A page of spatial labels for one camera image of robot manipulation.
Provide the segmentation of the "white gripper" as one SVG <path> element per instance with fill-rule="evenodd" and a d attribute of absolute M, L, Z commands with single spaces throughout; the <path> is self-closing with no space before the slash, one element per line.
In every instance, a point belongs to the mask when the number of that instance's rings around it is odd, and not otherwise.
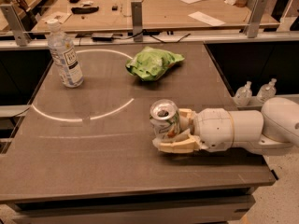
<path fill-rule="evenodd" d="M 223 108 L 207 108 L 196 113 L 189 108 L 179 110 L 181 129 L 187 129 L 174 138 L 155 138 L 152 144 L 164 153 L 186 154 L 194 151 L 225 151 L 234 141 L 232 117 Z"/>

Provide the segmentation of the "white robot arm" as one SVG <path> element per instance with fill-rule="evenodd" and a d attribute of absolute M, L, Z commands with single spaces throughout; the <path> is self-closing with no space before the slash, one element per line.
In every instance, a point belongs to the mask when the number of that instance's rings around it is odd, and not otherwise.
<path fill-rule="evenodd" d="M 262 109 L 227 111 L 179 109 L 170 100 L 155 102 L 149 112 L 153 145 L 165 153 L 220 152 L 241 147 L 261 155 L 282 155 L 299 146 L 299 104 L 271 98 Z"/>

